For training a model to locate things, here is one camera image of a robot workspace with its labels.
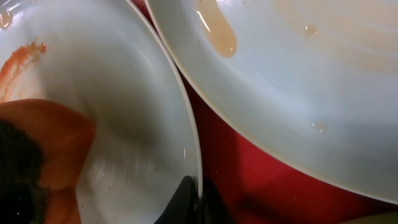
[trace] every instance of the dirty plate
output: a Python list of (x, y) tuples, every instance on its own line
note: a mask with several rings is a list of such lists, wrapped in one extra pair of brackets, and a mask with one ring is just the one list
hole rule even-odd
[(81, 222), (154, 223), (182, 178), (201, 195), (187, 94), (125, 0), (0, 0), (0, 102), (44, 98), (96, 121), (77, 186)]
[(146, 0), (199, 95), (284, 163), (398, 203), (396, 1)]

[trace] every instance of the brown sauce stain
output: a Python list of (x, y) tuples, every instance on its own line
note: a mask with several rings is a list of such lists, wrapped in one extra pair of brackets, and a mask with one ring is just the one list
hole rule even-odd
[(315, 122), (312, 126), (319, 132), (324, 133), (326, 131), (326, 125), (323, 123)]
[(4, 10), (0, 12), (0, 29), (6, 30), (12, 24), (14, 16), (11, 11)]
[(40, 54), (44, 54), (46, 51), (47, 46), (44, 42), (37, 45), (34, 40), (31, 44), (20, 46), (4, 62), (0, 70), (0, 103), (10, 100), (18, 76), (38, 61)]
[(203, 30), (214, 49), (223, 57), (232, 57), (238, 41), (235, 33), (220, 11), (216, 0), (196, 0), (197, 14)]
[(314, 25), (305, 26), (304, 35), (306, 37), (312, 37), (318, 33), (318, 29)]
[(394, 19), (398, 7), (386, 7), (371, 0), (334, 1), (335, 6), (345, 10), (342, 12), (333, 8), (330, 1), (273, 0), (272, 3), (282, 22), (297, 35), (303, 35), (303, 27), (312, 24), (308, 15), (316, 21), (316, 35), (304, 31), (305, 37), (312, 37), (314, 50), (360, 69), (398, 73), (398, 59), (387, 55), (398, 52), (398, 33), (386, 30), (386, 27), (398, 30), (398, 21)]

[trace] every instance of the ceramic dish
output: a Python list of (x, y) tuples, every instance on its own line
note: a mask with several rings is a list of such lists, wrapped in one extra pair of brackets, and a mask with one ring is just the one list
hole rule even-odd
[(384, 213), (371, 215), (368, 217), (357, 218), (340, 224), (393, 224), (398, 222), (398, 213)]
[(395, 1), (146, 0), (199, 95), (325, 182), (398, 203)]
[(186, 175), (201, 196), (187, 94), (131, 2), (1, 0), (0, 11), (1, 101), (44, 98), (97, 124), (76, 190), (82, 224), (154, 223)]

